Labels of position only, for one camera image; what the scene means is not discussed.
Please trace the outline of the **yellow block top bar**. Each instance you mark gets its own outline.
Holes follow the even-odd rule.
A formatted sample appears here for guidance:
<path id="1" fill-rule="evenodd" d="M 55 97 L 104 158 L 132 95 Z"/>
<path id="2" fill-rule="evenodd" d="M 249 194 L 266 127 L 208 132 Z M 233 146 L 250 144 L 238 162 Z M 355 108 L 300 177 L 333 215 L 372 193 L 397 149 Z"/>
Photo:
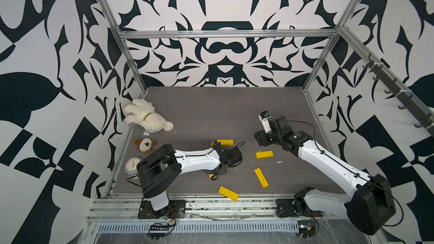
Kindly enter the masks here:
<path id="1" fill-rule="evenodd" d="M 211 143 L 211 146 L 213 147 L 216 142 L 218 142 L 221 146 L 227 146 L 227 147 L 234 146 L 234 141 L 233 140 L 227 140 L 227 139 L 216 140 L 216 141 Z"/>

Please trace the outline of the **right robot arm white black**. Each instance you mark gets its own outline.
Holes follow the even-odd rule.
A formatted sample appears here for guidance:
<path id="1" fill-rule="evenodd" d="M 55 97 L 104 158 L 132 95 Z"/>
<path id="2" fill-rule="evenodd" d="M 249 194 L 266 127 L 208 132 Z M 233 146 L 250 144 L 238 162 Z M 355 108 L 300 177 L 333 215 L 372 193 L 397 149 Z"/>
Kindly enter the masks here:
<path id="1" fill-rule="evenodd" d="M 348 219 L 362 233 L 373 236 L 395 215 L 396 206 L 389 181 L 371 176 L 341 160 L 314 137 L 294 131 L 283 116 L 273 119 L 267 111 L 260 113 L 263 130 L 255 133 L 259 146 L 278 145 L 320 170 L 334 181 L 341 194 L 305 187 L 294 195 L 291 203 L 278 203 L 277 215 L 310 216 L 325 212 Z"/>

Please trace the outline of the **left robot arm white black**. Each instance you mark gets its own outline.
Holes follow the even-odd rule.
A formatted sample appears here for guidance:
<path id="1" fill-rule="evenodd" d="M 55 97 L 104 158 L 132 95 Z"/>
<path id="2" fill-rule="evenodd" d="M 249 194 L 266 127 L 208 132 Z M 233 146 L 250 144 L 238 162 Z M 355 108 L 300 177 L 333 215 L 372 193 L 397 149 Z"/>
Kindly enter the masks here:
<path id="1" fill-rule="evenodd" d="M 199 151 L 175 150 L 171 144 L 166 144 L 139 162 L 137 173 L 132 177 L 139 180 L 143 198 L 149 201 L 152 212 L 160 217 L 170 210 L 167 189 L 178 176 L 202 171 L 215 181 L 225 175 L 228 168 L 235 168 L 242 161 L 238 146 L 229 148 L 218 141 Z"/>

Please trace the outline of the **yellow block front edge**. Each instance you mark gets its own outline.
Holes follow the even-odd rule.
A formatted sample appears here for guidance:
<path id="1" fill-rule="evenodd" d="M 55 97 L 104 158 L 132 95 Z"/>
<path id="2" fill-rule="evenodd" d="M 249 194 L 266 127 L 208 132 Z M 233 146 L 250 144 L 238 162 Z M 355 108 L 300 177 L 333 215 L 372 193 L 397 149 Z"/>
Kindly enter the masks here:
<path id="1" fill-rule="evenodd" d="M 239 198 L 239 194 L 238 193 L 235 193 L 234 191 L 232 191 L 230 189 L 227 189 L 227 188 L 225 188 L 223 186 L 221 186 L 219 188 L 218 193 L 220 195 L 226 197 L 226 198 L 229 198 L 229 199 L 233 200 L 233 201 L 237 201 L 238 198 Z"/>

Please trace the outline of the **small brown white plush toy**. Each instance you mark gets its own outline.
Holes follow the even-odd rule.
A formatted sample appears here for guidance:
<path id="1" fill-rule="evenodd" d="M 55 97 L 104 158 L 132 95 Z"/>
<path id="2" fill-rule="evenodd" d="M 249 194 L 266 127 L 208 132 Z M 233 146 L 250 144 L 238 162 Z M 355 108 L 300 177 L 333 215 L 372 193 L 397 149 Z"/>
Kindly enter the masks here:
<path id="1" fill-rule="evenodd" d="M 154 147 L 157 144 L 157 141 L 152 140 L 151 138 L 143 138 L 136 139 L 134 141 L 134 144 L 141 152 L 151 154 L 154 151 Z"/>

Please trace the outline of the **white plush teddy bear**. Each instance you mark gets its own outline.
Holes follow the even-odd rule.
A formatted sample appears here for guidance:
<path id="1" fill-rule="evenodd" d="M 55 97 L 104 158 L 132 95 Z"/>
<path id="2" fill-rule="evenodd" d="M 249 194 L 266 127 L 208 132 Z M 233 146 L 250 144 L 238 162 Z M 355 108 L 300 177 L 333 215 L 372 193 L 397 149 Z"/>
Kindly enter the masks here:
<path id="1" fill-rule="evenodd" d="M 124 107 L 123 111 L 127 114 L 125 117 L 127 123 L 143 127 L 145 130 L 144 136 L 149 136 L 161 130 L 169 132 L 174 128 L 172 122 L 157 113 L 153 104 L 144 99 L 134 99 L 132 103 Z"/>

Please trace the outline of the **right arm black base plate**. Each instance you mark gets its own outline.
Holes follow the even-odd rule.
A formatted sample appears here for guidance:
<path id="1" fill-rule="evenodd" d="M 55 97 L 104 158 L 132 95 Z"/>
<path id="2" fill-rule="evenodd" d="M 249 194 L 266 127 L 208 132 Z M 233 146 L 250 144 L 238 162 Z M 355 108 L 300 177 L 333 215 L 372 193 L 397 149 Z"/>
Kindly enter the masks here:
<path id="1" fill-rule="evenodd" d="M 307 204 L 300 198 L 297 199 L 277 199 L 276 214 L 280 218 L 294 217 L 322 217 L 320 211 L 313 211 L 308 208 Z"/>

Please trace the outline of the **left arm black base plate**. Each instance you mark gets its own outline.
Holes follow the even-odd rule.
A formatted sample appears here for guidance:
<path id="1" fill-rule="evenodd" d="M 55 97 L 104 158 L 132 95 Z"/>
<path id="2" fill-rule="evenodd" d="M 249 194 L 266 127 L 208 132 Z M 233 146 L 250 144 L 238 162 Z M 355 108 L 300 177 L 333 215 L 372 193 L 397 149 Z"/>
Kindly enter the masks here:
<path id="1" fill-rule="evenodd" d="M 147 200 L 142 200 L 139 208 L 138 219 L 169 219 L 179 218 L 185 214 L 185 200 L 169 200 L 169 204 L 161 210 L 154 210 Z"/>

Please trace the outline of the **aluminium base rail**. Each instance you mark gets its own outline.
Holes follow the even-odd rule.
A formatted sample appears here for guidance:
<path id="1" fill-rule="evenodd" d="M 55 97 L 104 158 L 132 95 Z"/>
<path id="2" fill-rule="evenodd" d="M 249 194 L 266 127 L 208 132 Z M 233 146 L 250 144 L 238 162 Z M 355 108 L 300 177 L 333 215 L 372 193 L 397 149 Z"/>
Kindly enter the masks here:
<path id="1" fill-rule="evenodd" d="M 277 200 L 293 199 L 293 194 L 240 194 L 237 201 L 215 194 L 169 194 L 171 201 L 185 201 L 175 208 L 176 220 L 205 221 L 277 218 Z M 139 194 L 114 194 L 96 199 L 86 221 L 156 221 L 149 208 L 142 207 Z"/>

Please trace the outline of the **black coat hook rail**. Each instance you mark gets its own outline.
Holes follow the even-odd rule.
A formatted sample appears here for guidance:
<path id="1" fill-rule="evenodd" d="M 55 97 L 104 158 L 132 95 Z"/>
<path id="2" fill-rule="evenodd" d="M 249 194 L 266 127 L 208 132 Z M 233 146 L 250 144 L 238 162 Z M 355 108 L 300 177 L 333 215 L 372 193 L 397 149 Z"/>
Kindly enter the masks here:
<path id="1" fill-rule="evenodd" d="M 372 54 L 368 55 L 368 63 L 364 69 L 369 68 L 375 74 L 374 81 L 381 81 L 387 88 L 385 94 L 392 95 L 401 102 L 400 110 L 408 110 L 418 121 L 416 128 L 424 128 L 434 136 L 434 112 L 395 75 L 383 62 L 376 62 Z"/>

